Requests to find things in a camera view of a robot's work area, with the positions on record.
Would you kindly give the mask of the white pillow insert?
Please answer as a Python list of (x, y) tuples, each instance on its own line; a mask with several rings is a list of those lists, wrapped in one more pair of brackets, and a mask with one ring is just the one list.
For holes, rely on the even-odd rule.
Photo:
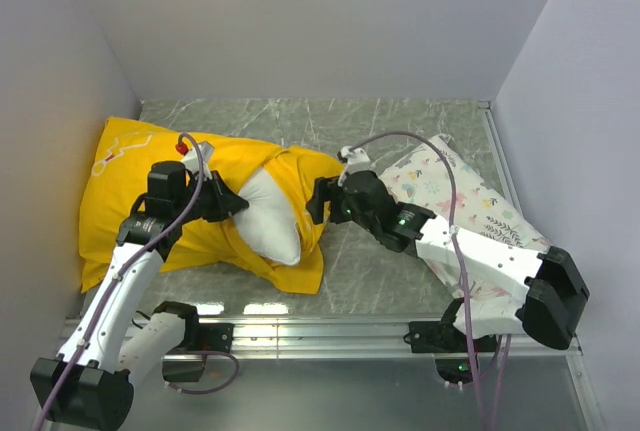
[(294, 266), (301, 259), (301, 238), (294, 209), (279, 184), (259, 167), (238, 195), (249, 207), (233, 216), (241, 238), (262, 258)]

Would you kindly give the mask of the yellow cartoon pillowcase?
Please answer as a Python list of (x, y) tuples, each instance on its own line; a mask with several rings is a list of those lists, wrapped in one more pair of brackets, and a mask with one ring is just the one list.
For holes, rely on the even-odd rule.
[(319, 178), (343, 166), (314, 150), (247, 138), (197, 133), (209, 142), (206, 180), (185, 171), (179, 134), (124, 118), (106, 121), (79, 211), (84, 291), (110, 271), (115, 246), (145, 244), (169, 226), (189, 200), (195, 205), (160, 241), (163, 271), (232, 263), (287, 293), (315, 294), (325, 228), (306, 209)]

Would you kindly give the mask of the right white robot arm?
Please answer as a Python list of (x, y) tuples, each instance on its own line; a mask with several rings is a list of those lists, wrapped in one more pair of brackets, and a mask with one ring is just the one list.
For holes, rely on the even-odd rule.
[(506, 334), (526, 334), (551, 349), (569, 348), (590, 292), (565, 249), (538, 252), (466, 229), (452, 232), (433, 211), (395, 201), (372, 171), (316, 179), (306, 208), (316, 224), (353, 222), (390, 251), (449, 265), (502, 289), (497, 298), (448, 308), (440, 336), (449, 349)]

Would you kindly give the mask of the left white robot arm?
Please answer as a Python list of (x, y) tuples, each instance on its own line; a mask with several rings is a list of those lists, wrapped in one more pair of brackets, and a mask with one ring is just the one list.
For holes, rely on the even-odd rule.
[(248, 207), (216, 171), (192, 171), (177, 161), (151, 167), (147, 190), (120, 225), (108, 272), (89, 309), (56, 356), (33, 365), (30, 380), (41, 406), (34, 429), (51, 421), (117, 430), (136, 386), (164, 356), (229, 357), (232, 333), (223, 332), (219, 345), (204, 344), (198, 311), (184, 303), (161, 303), (133, 337), (126, 334), (183, 225), (222, 222)]

